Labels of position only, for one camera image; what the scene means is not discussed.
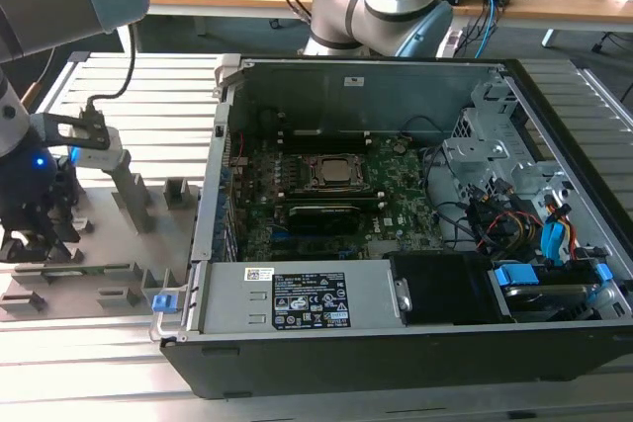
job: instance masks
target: power supply label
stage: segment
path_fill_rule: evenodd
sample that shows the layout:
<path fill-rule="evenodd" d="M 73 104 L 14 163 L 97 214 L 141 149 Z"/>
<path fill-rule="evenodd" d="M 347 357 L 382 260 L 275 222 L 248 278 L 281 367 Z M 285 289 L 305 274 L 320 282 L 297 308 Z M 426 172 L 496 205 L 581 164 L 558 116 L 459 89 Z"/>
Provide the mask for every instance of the power supply label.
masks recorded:
<path fill-rule="evenodd" d="M 351 326 L 345 274 L 275 274 L 273 326 L 277 330 Z"/>

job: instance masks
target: circuit board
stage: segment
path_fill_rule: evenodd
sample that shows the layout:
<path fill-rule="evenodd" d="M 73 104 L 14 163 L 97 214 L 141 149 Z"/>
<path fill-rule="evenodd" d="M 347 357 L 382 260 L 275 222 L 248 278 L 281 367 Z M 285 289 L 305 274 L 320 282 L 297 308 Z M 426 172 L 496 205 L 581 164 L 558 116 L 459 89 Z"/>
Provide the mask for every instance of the circuit board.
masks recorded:
<path fill-rule="evenodd" d="M 289 260 L 380 259 L 394 251 L 442 247 L 439 226 L 432 219 L 425 192 L 419 187 L 417 150 L 400 137 L 372 137 L 366 153 L 354 156 L 359 189 L 379 186 L 384 196 L 380 209 L 359 214 L 358 229 L 336 235 L 295 235 L 280 219 L 278 198 L 287 190 L 289 175 L 299 175 L 310 187 L 306 172 L 288 170 L 289 162 L 311 164 L 317 155 L 281 153 L 262 142 L 248 157 L 251 175 L 243 172 L 242 193 L 236 199 L 242 225 L 238 235 L 239 259 L 247 262 Z M 330 155 L 337 162 L 342 155 Z M 333 176 L 334 164 L 326 170 Z"/>

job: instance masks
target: blue cable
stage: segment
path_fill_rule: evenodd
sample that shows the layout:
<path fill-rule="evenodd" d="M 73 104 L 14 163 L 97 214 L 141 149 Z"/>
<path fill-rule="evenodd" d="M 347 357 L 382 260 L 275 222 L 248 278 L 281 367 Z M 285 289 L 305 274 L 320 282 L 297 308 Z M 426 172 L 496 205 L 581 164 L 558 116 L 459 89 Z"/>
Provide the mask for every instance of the blue cable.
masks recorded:
<path fill-rule="evenodd" d="M 486 31 L 484 32 L 484 38 L 482 39 L 482 44 L 479 45 L 479 49 L 477 50 L 477 53 L 475 54 L 476 58 L 479 58 L 480 54 L 482 54 L 482 52 L 484 51 L 484 48 L 486 48 L 486 45 L 488 44 L 488 39 L 490 38 L 491 26 L 493 25 L 493 18 L 495 17 L 495 0 L 490 0 L 490 2 L 491 2 L 491 15 L 488 18 L 488 24 L 486 25 Z"/>

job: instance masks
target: blue tab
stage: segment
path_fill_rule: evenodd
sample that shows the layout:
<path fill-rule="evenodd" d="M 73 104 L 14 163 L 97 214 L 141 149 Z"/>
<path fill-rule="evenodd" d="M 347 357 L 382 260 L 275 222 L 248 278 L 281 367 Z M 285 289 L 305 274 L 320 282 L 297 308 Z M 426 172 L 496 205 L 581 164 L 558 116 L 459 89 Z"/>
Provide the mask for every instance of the blue tab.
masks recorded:
<path fill-rule="evenodd" d="M 541 233 L 541 251 L 555 266 L 562 266 L 560 249 L 565 240 L 565 226 L 560 222 L 547 222 Z"/>
<path fill-rule="evenodd" d="M 505 287 L 510 283 L 510 280 L 503 271 L 503 268 L 499 267 L 498 269 L 495 269 L 495 275 L 497 276 L 498 284 L 500 286 Z"/>
<path fill-rule="evenodd" d="M 531 264 L 503 264 L 495 270 L 498 284 L 504 286 L 535 286 L 538 277 Z"/>
<path fill-rule="evenodd" d="M 598 264 L 597 266 L 595 266 L 595 270 L 597 271 L 597 274 L 600 276 L 603 282 L 613 279 L 613 273 L 609 269 L 609 266 L 607 266 L 606 264 Z"/>
<path fill-rule="evenodd" d="M 154 296 L 151 303 L 154 312 L 178 313 L 178 295 L 159 294 Z"/>

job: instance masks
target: gray robot arm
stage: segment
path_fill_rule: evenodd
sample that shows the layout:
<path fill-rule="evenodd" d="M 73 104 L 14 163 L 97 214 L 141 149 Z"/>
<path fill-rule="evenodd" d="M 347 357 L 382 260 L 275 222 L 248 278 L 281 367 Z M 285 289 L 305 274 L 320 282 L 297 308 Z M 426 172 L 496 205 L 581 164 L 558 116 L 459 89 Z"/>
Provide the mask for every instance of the gray robot arm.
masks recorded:
<path fill-rule="evenodd" d="M 314 0 L 306 55 L 435 56 L 453 19 L 440 0 Z"/>
<path fill-rule="evenodd" d="M 149 0 L 0 0 L 0 63 L 111 32 L 139 20 L 148 7 Z M 62 136 L 59 125 L 83 126 L 88 138 Z M 0 69 L 0 222 L 6 231 L 0 236 L 0 261 L 31 262 L 36 254 L 47 258 L 49 249 L 70 255 L 62 240 L 78 236 L 69 222 L 71 213 L 65 212 L 70 201 L 57 192 L 57 178 L 59 173 L 70 177 L 72 171 L 47 150 L 60 144 L 107 148 L 103 116 L 94 107 L 79 118 L 29 116 Z M 65 227 L 47 214 L 53 207 L 64 210 Z M 28 249 L 11 237 L 12 230 L 33 236 Z"/>

